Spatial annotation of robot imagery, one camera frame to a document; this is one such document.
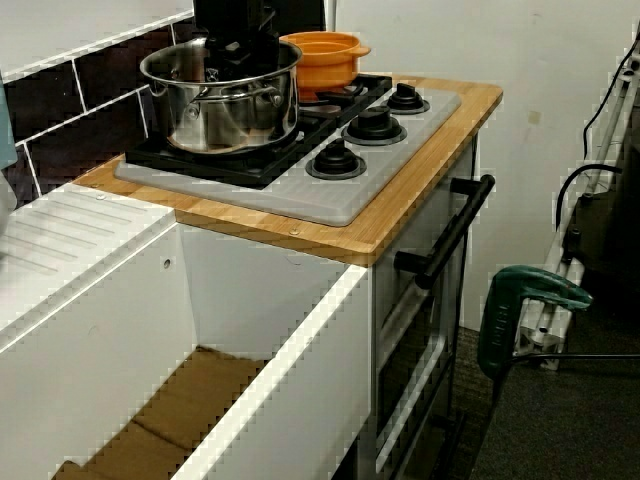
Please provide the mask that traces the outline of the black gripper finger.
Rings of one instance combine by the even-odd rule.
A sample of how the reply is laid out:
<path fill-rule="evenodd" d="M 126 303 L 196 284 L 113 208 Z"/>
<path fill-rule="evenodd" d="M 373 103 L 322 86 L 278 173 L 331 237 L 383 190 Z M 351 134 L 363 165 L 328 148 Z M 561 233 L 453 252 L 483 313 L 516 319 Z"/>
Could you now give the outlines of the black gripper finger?
<path fill-rule="evenodd" d="M 204 80 L 220 82 L 224 80 L 224 58 L 217 50 L 208 50 L 203 59 Z"/>
<path fill-rule="evenodd" d="M 227 53 L 228 75 L 264 75 L 273 70 L 273 56 L 263 51 L 236 50 Z"/>

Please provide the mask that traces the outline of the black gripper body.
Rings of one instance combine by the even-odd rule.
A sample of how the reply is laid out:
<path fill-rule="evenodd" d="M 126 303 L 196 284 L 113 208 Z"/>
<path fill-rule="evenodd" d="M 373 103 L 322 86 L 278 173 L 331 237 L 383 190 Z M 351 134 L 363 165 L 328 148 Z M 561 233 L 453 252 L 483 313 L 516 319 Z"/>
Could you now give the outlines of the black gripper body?
<path fill-rule="evenodd" d="M 227 53 L 236 50 L 263 51 L 279 59 L 279 40 L 271 24 L 256 28 L 234 27 L 231 24 L 206 27 L 206 34 L 197 40 L 197 57 L 204 59 L 208 50 L 217 50 L 227 60 Z"/>

